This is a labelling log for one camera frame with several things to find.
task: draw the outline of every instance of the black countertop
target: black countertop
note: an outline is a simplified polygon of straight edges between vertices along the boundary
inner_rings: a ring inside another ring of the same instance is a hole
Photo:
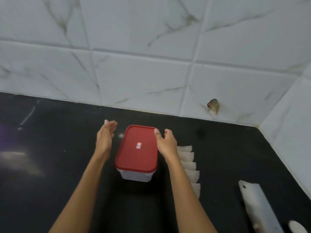
[[[162,156],[149,183],[123,180],[114,167],[119,135],[132,124],[171,129],[178,145],[193,146],[200,202],[218,232],[254,232],[239,180],[260,184],[285,232],[289,220],[311,231],[311,201],[254,127],[0,93],[1,233],[48,232],[93,154],[104,119],[119,125],[91,232],[177,231]]]

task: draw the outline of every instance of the person's right arm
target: person's right arm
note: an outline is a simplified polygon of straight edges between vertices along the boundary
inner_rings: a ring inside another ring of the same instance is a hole
[[[179,232],[217,233],[215,227],[202,208],[181,164],[177,152],[177,142],[172,131],[165,129],[165,138],[162,138],[158,129],[155,129],[155,136],[158,149],[164,156],[169,167]]]

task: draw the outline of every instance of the hand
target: hand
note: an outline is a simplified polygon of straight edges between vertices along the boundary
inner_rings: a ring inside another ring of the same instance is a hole
[[[161,133],[158,129],[155,129],[156,143],[158,145],[158,150],[164,156],[166,162],[171,160],[180,160],[177,151],[177,141],[171,130],[164,130],[165,138],[162,138]]]
[[[104,125],[97,133],[96,148],[94,155],[107,160],[110,155],[112,138],[115,136],[113,132],[117,128],[118,123],[116,121],[105,120]]]

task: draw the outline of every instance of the person's left arm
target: person's left arm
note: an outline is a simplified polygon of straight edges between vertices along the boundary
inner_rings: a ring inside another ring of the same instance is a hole
[[[49,233],[87,233],[96,200],[101,171],[110,155],[117,122],[108,122],[97,133],[95,152],[83,176]]]

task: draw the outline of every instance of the person's left hand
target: person's left hand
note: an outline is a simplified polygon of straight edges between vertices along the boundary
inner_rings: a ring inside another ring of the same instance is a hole
[[[112,138],[115,136],[114,131],[117,128],[118,123],[116,121],[105,120],[104,125],[97,133],[96,148],[94,155],[99,156],[107,160],[110,155]]]

